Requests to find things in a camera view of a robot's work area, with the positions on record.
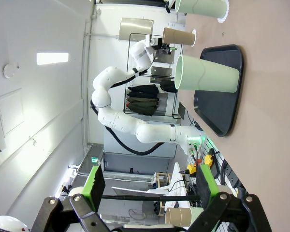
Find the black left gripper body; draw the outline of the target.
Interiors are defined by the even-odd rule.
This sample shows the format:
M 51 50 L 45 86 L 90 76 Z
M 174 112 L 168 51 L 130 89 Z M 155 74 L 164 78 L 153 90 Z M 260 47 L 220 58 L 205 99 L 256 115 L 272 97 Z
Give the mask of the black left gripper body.
M 151 39 L 151 47 L 154 50 L 161 50 L 164 48 L 164 43 L 162 41 L 162 38 L 152 38 Z

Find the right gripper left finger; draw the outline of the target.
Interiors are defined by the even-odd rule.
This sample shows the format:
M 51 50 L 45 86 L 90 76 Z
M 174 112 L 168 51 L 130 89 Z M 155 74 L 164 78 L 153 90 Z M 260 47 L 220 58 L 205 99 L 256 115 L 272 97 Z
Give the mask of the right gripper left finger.
M 81 193 L 61 201 L 47 197 L 31 228 L 32 232 L 66 232 L 71 224 L 78 223 L 86 232 L 108 232 L 98 215 L 105 189 L 101 166 L 93 166 Z

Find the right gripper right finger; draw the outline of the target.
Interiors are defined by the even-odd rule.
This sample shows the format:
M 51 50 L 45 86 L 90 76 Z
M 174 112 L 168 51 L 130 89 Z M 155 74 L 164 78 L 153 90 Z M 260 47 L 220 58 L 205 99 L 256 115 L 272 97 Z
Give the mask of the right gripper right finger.
M 210 168 L 198 165 L 196 172 L 197 196 L 203 211 L 189 226 L 189 232 L 214 232 L 222 222 L 233 225 L 234 232 L 271 232 L 263 206 L 255 194 L 237 198 L 219 191 Z

